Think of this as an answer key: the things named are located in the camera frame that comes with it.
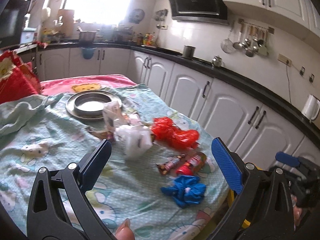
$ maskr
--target bedsheet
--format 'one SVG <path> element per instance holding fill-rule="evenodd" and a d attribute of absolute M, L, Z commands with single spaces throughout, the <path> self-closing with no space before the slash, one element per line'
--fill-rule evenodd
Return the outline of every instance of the bedsheet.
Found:
<path fill-rule="evenodd" d="M 130 218 L 137 240 L 190 240 L 212 218 L 225 200 L 228 185 L 211 153 L 212 137 L 197 122 L 170 109 L 148 87 L 105 88 L 118 95 L 124 111 L 138 111 L 143 121 L 168 116 L 183 129 L 196 129 L 208 160 L 198 175 L 207 185 L 204 201 L 181 209 L 160 191 L 172 185 L 173 177 L 161 176 L 155 163 L 164 163 L 178 154 L 163 145 L 154 145 L 138 161 L 124 161 L 115 144 L 112 155 L 92 191 L 86 193 L 93 208 L 115 232 Z M 103 122 L 80 122 L 70 117 L 65 103 L 71 94 L 33 95 L 0 105 L 0 201 L 18 227 L 26 233 L 28 201 L 36 172 L 65 168 L 93 152 L 100 140 L 86 132 L 90 125 L 103 128 Z M 79 227 L 67 196 L 62 193 L 71 222 Z"/>
<path fill-rule="evenodd" d="M 85 90 L 99 90 L 104 87 L 130 87 L 136 83 L 123 75 L 99 75 L 64 78 L 41 82 L 42 94 L 47 96 L 58 93 L 78 93 Z"/>

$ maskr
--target sunlight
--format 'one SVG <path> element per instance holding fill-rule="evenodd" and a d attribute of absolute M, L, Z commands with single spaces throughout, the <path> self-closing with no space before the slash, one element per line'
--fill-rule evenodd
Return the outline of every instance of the sunlight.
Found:
<path fill-rule="evenodd" d="M 67 0 L 65 9 L 75 10 L 74 19 L 86 23 L 118 24 L 130 0 Z"/>

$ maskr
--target white kettle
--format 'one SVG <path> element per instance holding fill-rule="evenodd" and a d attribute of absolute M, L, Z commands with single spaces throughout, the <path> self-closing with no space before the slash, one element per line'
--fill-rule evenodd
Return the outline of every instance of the white kettle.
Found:
<path fill-rule="evenodd" d="M 309 95 L 306 104 L 304 105 L 301 113 L 311 121 L 314 121 L 320 111 L 320 101 L 314 95 Z"/>

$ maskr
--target television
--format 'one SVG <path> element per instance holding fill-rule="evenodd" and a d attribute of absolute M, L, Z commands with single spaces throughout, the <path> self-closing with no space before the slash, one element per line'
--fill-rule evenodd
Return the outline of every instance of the television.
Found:
<path fill-rule="evenodd" d="M 0 50 L 20 45 L 24 16 L 30 1 L 9 0 L 0 14 Z"/>

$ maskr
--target pink blanket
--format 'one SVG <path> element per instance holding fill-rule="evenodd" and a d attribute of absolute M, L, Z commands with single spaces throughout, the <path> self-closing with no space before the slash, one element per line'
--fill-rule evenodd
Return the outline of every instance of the pink blanket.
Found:
<path fill-rule="evenodd" d="M 47 96 L 58 93 L 78 93 L 86 90 L 99 90 L 103 87 L 130 87 L 136 83 L 123 75 L 101 75 L 64 78 L 41 82 L 42 94 Z"/>

